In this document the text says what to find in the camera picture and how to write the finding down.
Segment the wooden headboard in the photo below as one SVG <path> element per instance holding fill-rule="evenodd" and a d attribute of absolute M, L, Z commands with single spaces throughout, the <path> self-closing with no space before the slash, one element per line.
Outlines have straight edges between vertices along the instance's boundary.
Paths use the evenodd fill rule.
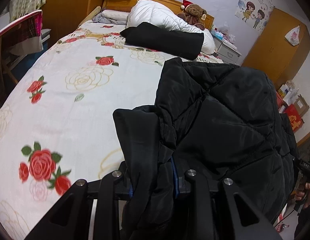
<path fill-rule="evenodd" d="M 136 5 L 138 0 L 104 0 L 103 7 L 109 10 L 115 11 L 123 11 L 123 12 L 130 12 L 132 7 Z M 182 3 L 176 0 L 152 0 L 155 2 L 159 2 L 169 9 L 173 11 L 173 13 L 178 14 L 182 12 L 181 9 Z M 206 29 L 211 29 L 213 25 L 214 17 L 207 14 L 206 19 L 203 21 L 205 23 Z"/>

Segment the wooden wardrobe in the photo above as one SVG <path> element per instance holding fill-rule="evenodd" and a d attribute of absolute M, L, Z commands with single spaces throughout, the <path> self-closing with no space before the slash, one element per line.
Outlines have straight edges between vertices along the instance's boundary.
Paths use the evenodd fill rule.
<path fill-rule="evenodd" d="M 43 10 L 43 28 L 51 30 L 49 46 L 75 31 L 80 22 L 103 0 L 46 0 Z"/>
<path fill-rule="evenodd" d="M 299 44 L 291 45 L 285 35 L 300 25 Z M 264 71 L 278 89 L 292 79 L 310 51 L 308 29 L 298 19 L 274 8 L 270 19 L 242 66 Z"/>

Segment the pillow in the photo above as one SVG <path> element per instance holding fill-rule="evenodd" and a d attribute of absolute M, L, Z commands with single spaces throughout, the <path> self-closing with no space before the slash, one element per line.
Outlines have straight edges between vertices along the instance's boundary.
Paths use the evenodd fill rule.
<path fill-rule="evenodd" d="M 129 13 L 126 27 L 137 27 L 142 22 L 148 22 L 168 31 L 204 33 L 202 52 L 213 54 L 215 51 L 214 39 L 207 29 L 202 31 L 189 25 L 161 3 L 152 0 L 139 0 Z"/>
<path fill-rule="evenodd" d="M 104 10 L 104 11 L 102 11 L 102 16 L 106 17 L 106 18 L 113 19 L 113 20 L 126 21 L 127 22 L 128 13 L 127 12 L 114 11 L 114 10 Z"/>

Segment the cardboard box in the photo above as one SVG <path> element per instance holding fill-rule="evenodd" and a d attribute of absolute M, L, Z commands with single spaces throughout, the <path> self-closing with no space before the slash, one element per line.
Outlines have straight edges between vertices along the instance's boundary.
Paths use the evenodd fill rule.
<path fill-rule="evenodd" d="M 298 114 L 294 104 L 291 104 L 285 111 L 288 115 L 290 125 L 293 128 L 293 132 L 296 132 L 300 127 L 303 126 L 304 121 L 301 119 L 300 115 Z"/>
<path fill-rule="evenodd" d="M 286 84 L 282 85 L 280 89 L 277 90 L 281 98 L 284 98 L 285 95 L 288 93 L 288 91 L 289 91 L 289 87 Z"/>
<path fill-rule="evenodd" d="M 309 105 L 307 105 L 305 99 L 301 95 L 298 96 L 294 106 L 300 117 L 302 117 L 309 109 Z"/>

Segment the red bag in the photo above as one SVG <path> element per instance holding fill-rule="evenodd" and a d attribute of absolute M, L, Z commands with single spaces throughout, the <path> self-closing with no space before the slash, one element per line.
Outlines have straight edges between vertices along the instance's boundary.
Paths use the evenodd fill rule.
<path fill-rule="evenodd" d="M 291 104 L 285 111 L 288 115 L 290 125 L 293 128 L 293 132 L 296 132 L 302 125 L 304 124 L 303 119 L 301 119 L 300 115 L 298 114 L 295 106 Z"/>

